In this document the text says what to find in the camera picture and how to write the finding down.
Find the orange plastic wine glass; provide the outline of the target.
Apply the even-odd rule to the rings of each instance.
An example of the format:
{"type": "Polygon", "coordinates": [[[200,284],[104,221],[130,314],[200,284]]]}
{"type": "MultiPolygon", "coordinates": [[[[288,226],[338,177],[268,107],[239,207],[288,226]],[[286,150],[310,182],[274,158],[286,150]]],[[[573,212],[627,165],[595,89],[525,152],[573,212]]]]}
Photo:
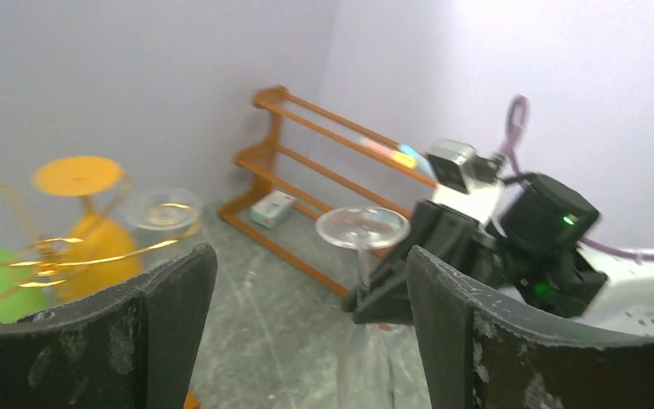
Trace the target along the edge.
{"type": "Polygon", "coordinates": [[[136,250],[132,236],[109,218],[125,199],[131,182],[123,168],[109,158],[80,155],[53,160],[38,168],[34,186],[48,195],[76,198],[83,214],[68,234],[76,243],[59,253],[70,266],[59,268],[54,286],[61,302],[73,302],[131,279],[144,270],[137,256],[96,264],[92,260],[123,256],[136,250]]]}

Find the clear wine glass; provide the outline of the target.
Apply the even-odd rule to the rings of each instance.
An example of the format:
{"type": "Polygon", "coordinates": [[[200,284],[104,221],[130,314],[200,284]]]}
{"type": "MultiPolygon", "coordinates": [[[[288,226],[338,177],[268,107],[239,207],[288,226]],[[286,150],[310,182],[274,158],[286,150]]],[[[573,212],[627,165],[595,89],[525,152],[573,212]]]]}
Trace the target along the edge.
{"type": "Polygon", "coordinates": [[[171,245],[141,255],[145,270],[151,270],[203,243],[201,216],[204,204],[194,193],[178,187],[137,193],[122,206],[122,216],[138,247],[171,240],[171,245]]]}
{"type": "MultiPolygon", "coordinates": [[[[410,231],[407,219],[383,207],[342,207],[323,214],[315,225],[326,242],[356,251],[356,296],[370,289],[373,250],[386,249],[410,231]]],[[[354,324],[337,363],[336,393],[340,408],[394,408],[395,375],[384,333],[389,325],[354,324]]]]}

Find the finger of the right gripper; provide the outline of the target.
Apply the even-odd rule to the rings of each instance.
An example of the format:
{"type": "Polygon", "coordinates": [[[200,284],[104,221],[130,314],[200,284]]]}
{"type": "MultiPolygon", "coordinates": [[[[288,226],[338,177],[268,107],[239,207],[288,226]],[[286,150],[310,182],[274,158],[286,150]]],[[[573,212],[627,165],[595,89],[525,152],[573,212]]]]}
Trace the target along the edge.
{"type": "Polygon", "coordinates": [[[367,290],[354,286],[341,300],[350,314],[411,314],[405,264],[412,245],[397,245],[371,272],[367,290]]]}
{"type": "Polygon", "coordinates": [[[413,325],[406,272],[392,274],[376,288],[360,294],[352,320],[355,324],[413,325]]]}

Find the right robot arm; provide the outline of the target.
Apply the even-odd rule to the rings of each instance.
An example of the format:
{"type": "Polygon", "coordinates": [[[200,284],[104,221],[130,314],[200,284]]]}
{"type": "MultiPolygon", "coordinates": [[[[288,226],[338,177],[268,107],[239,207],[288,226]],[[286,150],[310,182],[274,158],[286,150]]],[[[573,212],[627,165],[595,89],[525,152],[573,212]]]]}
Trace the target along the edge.
{"type": "Polygon", "coordinates": [[[605,250],[587,242],[540,259],[510,244],[506,228],[488,221],[499,184],[471,193],[439,186],[420,203],[409,235],[356,287],[342,307],[358,323],[409,324],[412,308],[404,265],[421,245],[477,281],[550,314],[609,331],[654,336],[654,251],[605,250]],[[478,229],[472,221],[485,222],[478,229]]]}

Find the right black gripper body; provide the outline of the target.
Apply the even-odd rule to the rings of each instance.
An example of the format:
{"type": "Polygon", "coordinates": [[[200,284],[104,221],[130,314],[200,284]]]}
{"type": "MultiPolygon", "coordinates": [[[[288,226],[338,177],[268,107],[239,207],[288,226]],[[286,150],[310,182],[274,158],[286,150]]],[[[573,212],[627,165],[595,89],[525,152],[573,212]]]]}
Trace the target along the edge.
{"type": "Polygon", "coordinates": [[[514,286],[507,247],[470,216],[429,200],[419,202],[410,219],[411,248],[425,251],[495,289],[514,286]]]}

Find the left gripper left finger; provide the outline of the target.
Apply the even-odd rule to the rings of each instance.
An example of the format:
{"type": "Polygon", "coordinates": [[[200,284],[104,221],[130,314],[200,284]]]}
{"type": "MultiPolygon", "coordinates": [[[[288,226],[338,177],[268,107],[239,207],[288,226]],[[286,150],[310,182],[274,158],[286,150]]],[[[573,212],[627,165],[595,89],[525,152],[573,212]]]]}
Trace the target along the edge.
{"type": "Polygon", "coordinates": [[[0,408],[181,408],[217,256],[202,243],[76,302],[0,323],[0,408]]]}

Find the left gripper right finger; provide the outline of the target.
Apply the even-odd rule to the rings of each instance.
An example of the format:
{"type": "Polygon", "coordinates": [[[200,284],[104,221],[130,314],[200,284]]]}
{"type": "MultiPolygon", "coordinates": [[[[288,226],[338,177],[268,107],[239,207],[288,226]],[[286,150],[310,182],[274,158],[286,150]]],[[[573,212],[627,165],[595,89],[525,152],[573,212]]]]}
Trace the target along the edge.
{"type": "Polygon", "coordinates": [[[654,408],[654,337],[545,313],[419,246],[406,263],[434,408],[654,408]]]}

